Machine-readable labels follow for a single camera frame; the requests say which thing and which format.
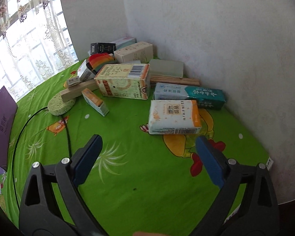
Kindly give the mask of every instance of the purple book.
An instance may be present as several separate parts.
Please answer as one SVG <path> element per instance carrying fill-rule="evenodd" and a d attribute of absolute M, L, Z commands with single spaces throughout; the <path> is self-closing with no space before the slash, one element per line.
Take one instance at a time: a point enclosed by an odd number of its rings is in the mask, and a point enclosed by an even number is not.
<path fill-rule="evenodd" d="M 18 106 L 3 86 L 0 90 L 0 174 L 7 167 L 9 139 Z"/>

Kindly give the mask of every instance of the white wall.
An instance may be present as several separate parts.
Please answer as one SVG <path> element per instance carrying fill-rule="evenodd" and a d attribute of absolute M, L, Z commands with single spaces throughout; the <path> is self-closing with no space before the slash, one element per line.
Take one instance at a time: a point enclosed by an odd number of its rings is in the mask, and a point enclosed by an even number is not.
<path fill-rule="evenodd" d="M 221 88 L 275 160 L 280 202 L 295 198 L 295 0 L 124 0 L 128 31 Z"/>
<path fill-rule="evenodd" d="M 61 0 L 61 4 L 79 60 L 88 57 L 91 43 L 126 35 L 123 0 Z"/>

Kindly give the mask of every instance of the wooden stick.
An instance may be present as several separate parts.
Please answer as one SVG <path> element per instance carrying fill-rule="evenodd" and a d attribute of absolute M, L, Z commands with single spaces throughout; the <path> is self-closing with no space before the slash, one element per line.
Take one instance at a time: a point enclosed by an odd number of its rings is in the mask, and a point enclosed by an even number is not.
<path fill-rule="evenodd" d="M 151 85 L 155 85 L 157 82 L 172 83 L 181 85 L 201 86 L 198 79 L 192 78 L 178 78 L 172 76 L 153 75 L 151 76 Z"/>
<path fill-rule="evenodd" d="M 63 102 L 67 102 L 73 98 L 82 95 L 82 90 L 88 88 L 90 91 L 97 90 L 98 86 L 94 79 L 79 83 L 72 87 L 68 87 L 68 89 L 60 91 L 60 95 Z"/>

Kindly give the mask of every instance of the white curtain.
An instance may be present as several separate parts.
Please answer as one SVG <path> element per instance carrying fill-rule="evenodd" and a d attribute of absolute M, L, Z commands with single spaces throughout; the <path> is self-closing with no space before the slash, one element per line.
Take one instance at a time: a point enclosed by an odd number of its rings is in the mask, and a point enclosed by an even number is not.
<path fill-rule="evenodd" d="M 54 2 L 0 0 L 0 87 L 16 101 L 77 59 Z"/>

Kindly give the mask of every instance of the green sponge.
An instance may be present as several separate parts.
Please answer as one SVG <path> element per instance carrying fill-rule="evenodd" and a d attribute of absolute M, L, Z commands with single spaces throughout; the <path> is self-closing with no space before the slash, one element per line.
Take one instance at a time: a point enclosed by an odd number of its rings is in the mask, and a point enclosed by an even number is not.
<path fill-rule="evenodd" d="M 68 112 L 76 103 L 76 99 L 71 99 L 67 102 L 63 102 L 60 93 L 57 93 L 48 102 L 48 110 L 52 115 L 61 115 Z"/>

